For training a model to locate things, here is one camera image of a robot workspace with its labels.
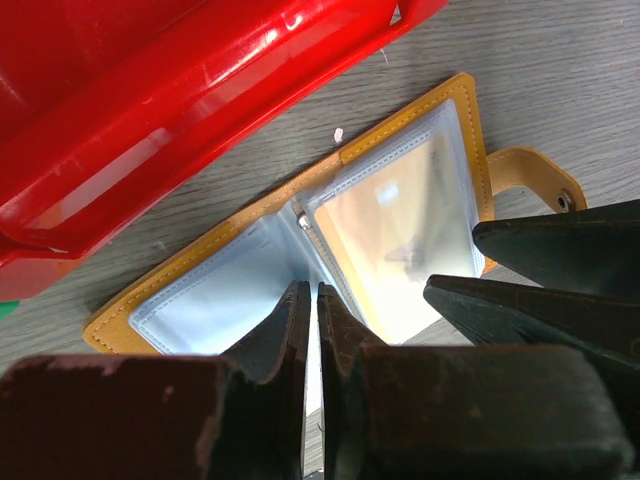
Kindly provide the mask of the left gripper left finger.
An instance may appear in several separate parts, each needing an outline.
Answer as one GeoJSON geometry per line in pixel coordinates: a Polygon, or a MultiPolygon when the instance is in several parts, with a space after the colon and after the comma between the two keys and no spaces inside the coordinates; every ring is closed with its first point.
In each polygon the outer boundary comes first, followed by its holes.
{"type": "Polygon", "coordinates": [[[298,479],[310,287],[214,356],[24,358],[1,379],[5,479],[298,479]]]}

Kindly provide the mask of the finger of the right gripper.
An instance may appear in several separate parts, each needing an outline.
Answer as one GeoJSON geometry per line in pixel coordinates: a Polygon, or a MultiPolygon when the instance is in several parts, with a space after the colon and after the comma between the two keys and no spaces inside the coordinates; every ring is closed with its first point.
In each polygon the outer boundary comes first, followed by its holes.
{"type": "Polygon", "coordinates": [[[473,240],[485,256],[545,288],[639,299],[637,200],[481,222],[473,240]]]}
{"type": "Polygon", "coordinates": [[[639,303],[541,287],[431,276],[424,298],[475,345],[553,344],[598,371],[625,427],[639,428],[639,303]]]}

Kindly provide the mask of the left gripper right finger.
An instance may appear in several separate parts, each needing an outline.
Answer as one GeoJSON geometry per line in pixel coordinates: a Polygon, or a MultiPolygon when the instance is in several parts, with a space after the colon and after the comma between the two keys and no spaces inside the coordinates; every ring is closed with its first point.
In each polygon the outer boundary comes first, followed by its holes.
{"type": "Polygon", "coordinates": [[[390,346],[318,290],[329,479],[616,479],[635,448],[560,345],[390,346]]]}

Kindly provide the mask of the gold credit card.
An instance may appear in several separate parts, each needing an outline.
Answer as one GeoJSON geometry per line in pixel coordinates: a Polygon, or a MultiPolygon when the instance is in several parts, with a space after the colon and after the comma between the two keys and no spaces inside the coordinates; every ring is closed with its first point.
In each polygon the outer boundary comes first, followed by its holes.
{"type": "Polygon", "coordinates": [[[368,327],[400,344],[439,319],[423,298],[433,274],[483,270],[449,139],[437,134],[324,201],[314,219],[368,327]]]}

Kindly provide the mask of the yellow leather card holder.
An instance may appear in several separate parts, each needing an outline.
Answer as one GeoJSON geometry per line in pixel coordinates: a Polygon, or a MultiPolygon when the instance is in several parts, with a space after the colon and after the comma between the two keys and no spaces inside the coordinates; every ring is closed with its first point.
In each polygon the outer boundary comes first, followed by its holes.
{"type": "Polygon", "coordinates": [[[586,209],[587,200],[580,184],[539,151],[509,147],[487,153],[475,81],[467,73],[458,73],[271,193],[229,216],[140,277],[88,319],[82,333],[84,341],[101,353],[155,353],[155,348],[129,325],[129,316],[136,307],[217,253],[259,218],[275,213],[296,194],[328,180],[447,100],[453,101],[457,110],[470,167],[472,197],[480,220],[494,219],[495,195],[515,187],[531,190],[557,213],[586,209]]]}

